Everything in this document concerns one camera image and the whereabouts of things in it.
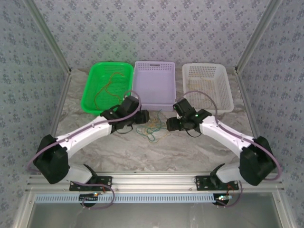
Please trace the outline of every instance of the table surface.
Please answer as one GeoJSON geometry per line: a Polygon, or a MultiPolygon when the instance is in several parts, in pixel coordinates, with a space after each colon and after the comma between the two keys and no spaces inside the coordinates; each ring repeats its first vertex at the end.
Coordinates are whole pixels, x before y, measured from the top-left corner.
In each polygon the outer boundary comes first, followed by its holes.
{"type": "MultiPolygon", "coordinates": [[[[87,76],[85,70],[72,70],[57,136],[73,131],[95,118],[80,108],[87,76]]],[[[219,118],[237,131],[252,135],[237,79],[234,75],[228,75],[228,78],[234,110],[219,118]]],[[[182,95],[182,88],[182,71],[176,69],[177,98],[182,95]]],[[[150,112],[150,117],[156,115],[157,112],[150,112]]],[[[160,112],[163,122],[174,116],[174,112],[160,112]]],[[[166,129],[161,129],[154,135],[156,139],[161,138],[157,143],[150,143],[135,130],[128,134],[115,132],[87,145],[70,162],[87,164],[95,171],[211,171],[220,164],[238,161],[232,151],[208,136],[191,138],[186,132],[168,132],[166,129]]]]}

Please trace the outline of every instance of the purple basket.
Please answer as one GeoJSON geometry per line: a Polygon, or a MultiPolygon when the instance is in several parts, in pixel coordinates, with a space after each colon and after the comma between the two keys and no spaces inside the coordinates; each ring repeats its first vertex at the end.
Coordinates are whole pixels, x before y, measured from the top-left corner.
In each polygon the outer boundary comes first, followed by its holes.
{"type": "Polygon", "coordinates": [[[175,103],[175,64],[135,62],[133,90],[142,100],[142,109],[172,111],[175,103]]]}

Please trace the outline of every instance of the aluminum frame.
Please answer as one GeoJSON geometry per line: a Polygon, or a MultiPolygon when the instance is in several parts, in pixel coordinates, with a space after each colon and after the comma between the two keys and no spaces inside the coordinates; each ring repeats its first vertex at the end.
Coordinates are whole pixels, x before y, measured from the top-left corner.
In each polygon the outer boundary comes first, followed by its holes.
{"type": "MultiPolygon", "coordinates": [[[[113,189],[116,193],[220,193],[223,191],[196,191],[194,178],[197,175],[209,175],[209,172],[99,172],[98,175],[112,176],[113,189]]],[[[284,186],[280,181],[263,181],[258,186],[242,182],[243,193],[273,194],[277,212],[284,228],[296,227],[290,211],[284,186]]],[[[50,185],[42,175],[31,175],[26,186],[26,194],[22,198],[14,221],[14,228],[26,228],[35,204],[36,196],[43,193],[71,194],[69,182],[50,185]]]]}
{"type": "Polygon", "coordinates": [[[283,0],[270,0],[268,3],[262,18],[259,20],[259,23],[256,26],[256,29],[254,30],[245,50],[243,51],[241,57],[238,60],[237,63],[237,70],[238,73],[242,73],[246,63],[249,61],[249,59],[252,56],[252,53],[256,49],[259,41],[261,40],[264,32],[266,31],[268,25],[272,21],[272,18],[274,17],[277,9],[279,8],[280,4],[283,0]]]}
{"type": "Polygon", "coordinates": [[[43,16],[41,15],[37,5],[33,0],[23,0],[24,5],[28,8],[31,16],[33,17],[33,20],[36,22],[38,28],[40,29],[42,35],[44,36],[46,42],[48,43],[50,49],[53,51],[58,63],[60,64],[61,68],[64,70],[64,72],[68,73],[70,70],[70,67],[60,50],[60,47],[55,41],[55,38],[51,31],[49,30],[46,22],[44,21],[43,16]]]}

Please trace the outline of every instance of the green basket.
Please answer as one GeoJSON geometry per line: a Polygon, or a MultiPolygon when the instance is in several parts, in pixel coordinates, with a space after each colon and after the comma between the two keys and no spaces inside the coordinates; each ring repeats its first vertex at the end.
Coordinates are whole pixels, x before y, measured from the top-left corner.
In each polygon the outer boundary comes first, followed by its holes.
{"type": "Polygon", "coordinates": [[[104,110],[119,105],[123,101],[124,93],[132,89],[132,82],[133,66],[128,63],[100,62],[94,64],[81,98],[82,110],[99,115],[104,110]],[[111,76],[112,83],[106,87],[111,76]]]}

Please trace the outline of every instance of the white basket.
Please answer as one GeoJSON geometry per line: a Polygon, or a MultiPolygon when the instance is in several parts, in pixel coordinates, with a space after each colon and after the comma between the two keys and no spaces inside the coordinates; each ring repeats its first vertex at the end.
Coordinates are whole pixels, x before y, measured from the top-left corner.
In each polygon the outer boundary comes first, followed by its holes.
{"type": "MultiPolygon", "coordinates": [[[[184,93],[199,90],[208,94],[218,107],[218,114],[233,110],[233,99],[226,69],[221,64],[189,63],[182,66],[184,93]]],[[[187,94],[185,98],[198,111],[205,109],[215,114],[212,102],[199,93],[187,94]]]]}

